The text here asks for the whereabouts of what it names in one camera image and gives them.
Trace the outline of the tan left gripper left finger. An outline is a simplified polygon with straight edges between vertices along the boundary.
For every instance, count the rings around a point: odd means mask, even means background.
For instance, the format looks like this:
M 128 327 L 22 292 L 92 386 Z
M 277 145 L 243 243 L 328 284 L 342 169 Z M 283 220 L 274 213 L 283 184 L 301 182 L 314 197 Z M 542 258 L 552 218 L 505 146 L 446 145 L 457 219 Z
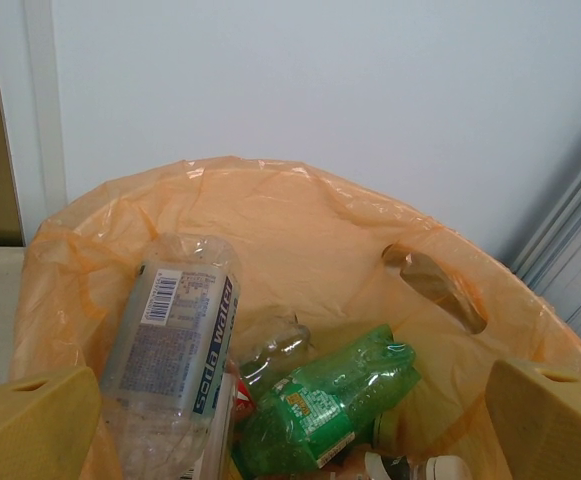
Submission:
M 101 411 L 94 372 L 63 367 L 0 385 L 0 479 L 77 479 Z

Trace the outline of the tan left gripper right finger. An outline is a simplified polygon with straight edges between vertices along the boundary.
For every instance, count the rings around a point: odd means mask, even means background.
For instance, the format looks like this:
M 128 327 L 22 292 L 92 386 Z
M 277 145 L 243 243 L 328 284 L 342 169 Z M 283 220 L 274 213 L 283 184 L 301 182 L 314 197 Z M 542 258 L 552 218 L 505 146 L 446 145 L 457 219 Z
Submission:
M 581 373 L 498 360 L 486 407 L 514 479 L 581 479 Z

